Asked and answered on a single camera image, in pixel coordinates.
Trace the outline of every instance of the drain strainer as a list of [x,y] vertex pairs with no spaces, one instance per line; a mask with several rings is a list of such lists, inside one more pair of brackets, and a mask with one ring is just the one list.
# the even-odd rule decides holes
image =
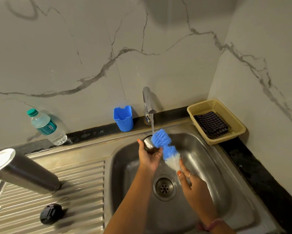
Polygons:
[[176,195],[177,186],[173,179],[168,178],[167,175],[162,175],[157,177],[152,189],[159,200],[168,201]]

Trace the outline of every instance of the blue plastic container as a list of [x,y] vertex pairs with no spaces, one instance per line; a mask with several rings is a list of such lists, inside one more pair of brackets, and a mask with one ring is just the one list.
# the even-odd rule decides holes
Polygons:
[[119,129],[123,132],[128,132],[133,128],[132,108],[115,108],[113,110],[113,119],[116,121]]

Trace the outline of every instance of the running water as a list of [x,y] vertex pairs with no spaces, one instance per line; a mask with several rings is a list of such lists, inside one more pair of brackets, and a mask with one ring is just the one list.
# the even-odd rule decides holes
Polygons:
[[150,120],[151,120],[151,129],[152,129],[152,134],[154,134],[154,129],[153,129],[153,113],[150,114]]

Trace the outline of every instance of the person's left hand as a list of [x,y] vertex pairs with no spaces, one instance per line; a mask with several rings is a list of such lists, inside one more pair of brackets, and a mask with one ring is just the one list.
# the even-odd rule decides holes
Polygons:
[[149,154],[144,148],[144,142],[140,139],[138,139],[137,141],[139,143],[138,154],[140,166],[144,166],[150,169],[154,174],[162,157],[162,148],[160,148],[159,151],[154,154]]

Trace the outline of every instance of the blue bristles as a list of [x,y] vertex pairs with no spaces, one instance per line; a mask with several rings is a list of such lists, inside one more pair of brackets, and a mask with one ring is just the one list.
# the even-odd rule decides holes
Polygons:
[[163,147],[163,159],[166,160],[169,157],[175,156],[178,152],[175,146],[170,146],[172,142],[169,135],[164,131],[164,129],[160,129],[156,133],[154,133],[151,137],[151,141],[154,146],[157,148]]
[[169,135],[164,131],[164,129],[158,130],[151,137],[151,141],[157,148],[168,146],[172,141]]

